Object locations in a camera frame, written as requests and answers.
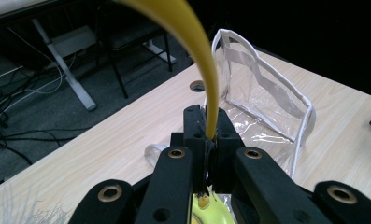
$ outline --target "chair leg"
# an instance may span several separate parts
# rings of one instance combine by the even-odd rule
[[[170,49],[168,47],[167,33],[164,32],[164,44],[165,44],[165,54],[167,55],[168,71],[173,71],[173,64],[171,63]]]
[[[112,55],[110,54],[110,52],[108,52],[107,55],[108,55],[108,58],[109,58],[109,60],[112,64],[112,68],[113,68],[113,71],[115,72],[116,78],[119,81],[119,85],[121,86],[121,91],[123,92],[124,98],[127,99],[127,98],[129,98],[129,95],[127,94],[127,91],[124,88],[123,81],[121,80],[121,74],[119,74],[118,68],[117,68],[117,66],[115,64],[115,61],[113,60]]]

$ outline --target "background furniture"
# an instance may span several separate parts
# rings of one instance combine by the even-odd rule
[[[207,32],[225,21],[253,45],[371,95],[371,0],[222,0],[223,14],[220,1],[189,2]]]
[[[128,98],[128,95],[113,58],[114,53],[123,54],[134,47],[145,46],[153,56],[160,56],[165,60],[168,64],[168,70],[172,71],[172,63],[175,63],[176,59],[170,56],[166,30],[129,7],[107,0],[97,0],[94,30],[97,35],[96,46],[99,47],[101,42],[125,98]],[[164,38],[165,50],[158,49],[153,45],[152,39],[160,35]]]
[[[93,101],[92,97],[89,95],[88,92],[84,90],[82,85],[76,80],[75,76],[72,74],[71,70],[69,69],[68,65],[64,61],[64,57],[76,53],[81,49],[86,49],[90,45],[94,44],[93,41],[93,34],[90,32],[88,33],[87,30],[79,30],[74,29],[71,27],[71,31],[67,33],[63,33],[57,35],[56,38],[51,38],[50,35],[45,31],[45,28],[39,21],[39,18],[42,13],[49,14],[54,10],[61,10],[66,12],[66,7],[71,6],[72,4],[76,4],[78,1],[71,1],[67,3],[63,3],[61,1],[43,1],[41,3],[37,3],[31,5],[29,7],[22,7],[19,9],[15,9],[0,15],[0,29],[8,30],[18,38],[23,44],[30,47],[33,53],[38,53],[39,58],[42,60],[38,61],[39,65],[47,66],[49,64],[57,63],[57,66],[60,66],[63,73],[65,74],[65,79],[67,80],[68,84],[71,86],[74,93],[83,103],[87,110],[94,110],[96,108],[96,104]],[[43,51],[39,50],[38,44],[34,45],[33,42],[30,40],[25,39],[19,33],[15,32],[13,29],[10,28],[10,24],[18,24],[17,22],[29,22],[32,21],[35,29],[39,34],[39,38],[42,39],[42,42],[46,45],[46,48],[49,50],[49,53],[45,54]],[[68,18],[67,21],[69,24],[73,22]]]
[[[25,78],[23,74],[30,74],[28,69],[16,70],[16,64],[0,55],[0,75],[15,70],[4,77],[0,76],[0,91],[3,93],[0,102],[7,97],[10,99],[10,103],[0,107],[0,112],[6,111],[3,122],[7,126],[5,128],[0,124],[0,144],[2,144],[0,146],[0,182],[11,178],[30,165],[24,158],[5,149],[5,146],[22,153],[31,161],[30,163],[36,163],[70,139],[187,68],[190,59],[186,57],[185,50],[172,35],[168,35],[168,39],[170,53],[177,59],[172,72],[167,70],[167,64],[162,63],[160,59],[150,60],[139,65],[137,69],[131,69],[135,61],[141,62],[150,57],[150,52],[141,47],[117,60],[121,64],[121,69],[128,71],[122,74],[123,82],[129,92],[128,99],[122,97],[121,88],[106,54],[102,55],[101,66],[98,69],[95,66],[93,47],[90,51],[82,51],[75,57],[71,57],[68,63],[71,64],[72,71],[77,74],[83,87],[98,104],[93,112],[83,109],[82,103],[73,94],[69,85],[59,80],[40,90],[50,94],[34,92],[16,104],[31,92],[26,91],[11,97],[13,89],[27,87],[38,89],[51,80],[57,79],[60,74],[56,68],[49,68],[38,73],[37,77]],[[160,37],[153,39],[153,43],[164,48],[164,41]],[[22,133],[22,138],[29,140],[12,140],[16,138],[13,134],[19,133]]]
[[[336,180],[371,199],[371,96],[266,54],[261,56],[316,108],[316,125],[302,149],[295,183],[313,190],[320,181]],[[9,197],[14,206],[12,216],[36,201],[36,209],[41,211],[58,205],[70,214],[103,180],[136,183],[153,171],[144,158],[146,146],[168,144],[170,134],[182,130],[183,109],[204,102],[205,95],[189,87],[200,79],[196,65],[169,79],[12,177],[0,186],[0,202]]]
[[[22,7],[4,14],[0,14],[0,54],[14,63],[18,63],[32,70],[40,70],[50,63],[45,57],[32,47],[24,43],[18,36],[27,40],[40,52],[52,57],[44,44],[39,32],[31,19],[38,17],[48,36],[58,36],[70,32],[74,27],[90,24],[90,1],[79,0],[49,0]]]

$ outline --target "black cable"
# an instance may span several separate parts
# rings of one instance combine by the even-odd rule
[[[12,72],[9,83],[13,81],[14,76],[16,76],[16,74],[17,74],[17,71],[19,71],[19,70],[16,70],[16,71]]]
[[[22,96],[22,94],[26,92],[28,89],[32,89],[40,80],[49,78],[50,76],[56,75],[56,74],[57,73],[55,74],[45,73],[46,76],[42,78],[42,76],[44,75],[44,72],[37,71],[37,72],[34,72],[34,74],[31,77],[23,78],[16,82],[14,82],[11,79],[8,84],[1,86],[0,89],[2,90],[3,88],[9,88],[11,85],[23,81],[23,83],[17,88],[15,88],[13,91],[10,91],[9,93],[5,95],[0,96],[0,114],[2,114],[7,109],[7,107],[11,105],[14,99]]]
[[[81,129],[50,129],[50,130],[31,130],[31,131],[27,131],[27,132],[24,132],[24,133],[14,133],[14,134],[9,134],[9,135],[2,135],[0,136],[0,141],[43,141],[43,142],[56,142],[58,147],[61,146],[60,142],[63,142],[63,141],[70,141],[74,138],[76,138],[76,136],[72,136],[72,137],[66,137],[66,138],[57,138],[53,133],[51,132],[74,132],[74,131],[84,131],[84,130],[88,130],[90,128],[81,128]],[[26,134],[29,134],[29,133],[47,133],[48,135],[50,135],[52,137],[52,139],[50,138],[35,138],[35,137],[17,137],[15,138],[16,136],[20,136],[20,135],[26,135]]]
[[[4,89],[4,88],[7,88],[7,87],[9,87],[9,86],[11,86],[11,85],[14,85],[14,84],[17,84],[17,83],[19,83],[19,82],[23,82],[25,79],[27,79],[27,78],[29,78],[29,77],[26,77],[26,78],[23,78],[23,79],[20,79],[20,80],[17,80],[17,81],[9,81],[7,84],[3,84],[3,85],[1,85],[0,86],[0,89]]]
[[[25,161],[27,161],[27,163],[29,165],[32,165],[33,163],[31,162],[30,159],[28,159],[28,157],[26,157],[24,154],[20,153],[19,151],[17,151],[16,149],[12,148],[12,147],[8,147],[8,146],[5,146],[3,144],[0,143],[0,148],[4,148],[4,149],[7,149],[15,154],[17,154],[18,156],[20,156],[21,158],[23,158]]]
[[[19,39],[21,39],[22,41],[24,41],[27,45],[29,45],[30,47],[32,47],[33,49],[35,49],[37,52],[39,52],[40,54],[42,54],[44,57],[47,57],[51,62],[53,62],[53,60],[43,54],[42,52],[40,52],[37,48],[35,48],[34,46],[32,46],[30,43],[28,43],[26,40],[24,40],[19,34],[17,34],[15,31],[13,31],[12,29],[10,28],[7,28],[11,33],[13,33],[15,36],[17,36]],[[29,77],[26,79],[25,83],[21,86],[19,86],[18,88],[16,88],[14,91],[12,91],[7,98],[5,98],[1,103],[0,103],[0,114],[4,113],[6,111],[6,109],[11,105],[13,99],[19,95],[21,95],[21,93],[24,93],[27,88],[29,89],[32,89],[34,87],[34,85],[36,85],[36,83],[40,80],[40,76],[36,76],[36,74],[34,74],[33,76]]]

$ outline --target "white cable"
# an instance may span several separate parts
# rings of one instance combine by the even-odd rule
[[[53,83],[53,82],[55,82],[55,81],[57,81],[57,80],[60,80],[60,83],[61,83],[62,80],[63,80],[63,76],[57,77],[57,78],[54,79],[53,81],[51,81],[51,82],[49,82],[49,83],[47,83],[47,84],[45,84],[45,85],[39,87],[39,88],[36,89],[36,90],[33,90],[33,91],[32,91],[31,93],[29,93],[28,95],[22,97],[20,100],[16,101],[15,103],[11,104],[10,106],[8,106],[4,111],[2,111],[2,112],[0,113],[0,116],[1,116],[3,113],[7,112],[7,111],[12,107],[12,106],[16,105],[18,102],[24,100],[25,98],[29,97],[30,95],[34,94],[35,92],[38,92],[39,90],[45,88],[46,86],[48,86],[49,84],[51,84],[51,83]]]
[[[22,65],[21,65],[20,67],[13,68],[12,70],[5,72],[4,74],[1,74],[0,77],[4,77],[4,76],[6,76],[6,75],[8,75],[8,74],[10,74],[10,73],[12,73],[12,72],[16,72],[17,70],[19,70],[19,69],[21,69],[21,68],[23,68]]]
[[[59,72],[60,74],[60,83],[59,85],[53,90],[53,91],[49,91],[49,92],[43,92],[43,91],[39,91],[41,88],[37,89],[37,90],[29,90],[29,91],[33,91],[32,93],[34,92],[37,92],[37,93],[41,93],[41,94],[51,94],[51,93],[54,93],[55,91],[57,91],[60,86],[62,85],[63,83],[63,73],[61,71],[61,69],[57,66],[57,64],[46,54],[44,54],[43,52],[41,52],[39,49],[37,49],[36,47],[34,47],[32,44],[30,44],[28,41],[26,41],[24,38],[22,38],[19,34],[17,34],[16,32],[14,32],[11,28],[8,27],[8,30],[13,33],[16,37],[18,37],[22,42],[24,42],[26,45],[28,45],[29,47],[31,47],[32,49],[34,49],[36,52],[40,53],[41,55],[43,55],[45,58],[47,58],[51,63],[54,64],[54,66],[57,68],[57,71]]]
[[[72,59],[71,64],[69,64],[68,68],[71,68],[72,65],[74,65],[75,59],[77,59],[77,53],[76,53],[76,52],[74,53],[74,57],[73,57],[73,59]]]

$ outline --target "floor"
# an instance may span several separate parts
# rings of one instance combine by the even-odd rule
[[[128,99],[106,56],[99,67],[91,50],[70,57],[66,63],[97,104],[93,111],[85,109],[56,67],[36,74],[0,56],[0,183],[190,66],[182,46],[171,35],[168,39],[177,59],[172,72],[142,47],[116,58]],[[161,38],[153,43],[163,46]]]

